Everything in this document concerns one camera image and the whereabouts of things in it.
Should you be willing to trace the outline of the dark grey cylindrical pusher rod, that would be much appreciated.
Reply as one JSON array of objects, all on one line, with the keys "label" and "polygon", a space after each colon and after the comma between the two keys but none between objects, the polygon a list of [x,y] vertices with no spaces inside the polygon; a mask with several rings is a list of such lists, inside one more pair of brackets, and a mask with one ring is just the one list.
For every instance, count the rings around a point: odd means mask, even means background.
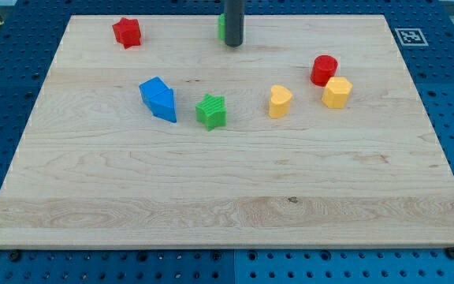
[{"label": "dark grey cylindrical pusher rod", "polygon": [[238,47],[244,41],[244,0],[225,0],[225,38],[229,47]]}]

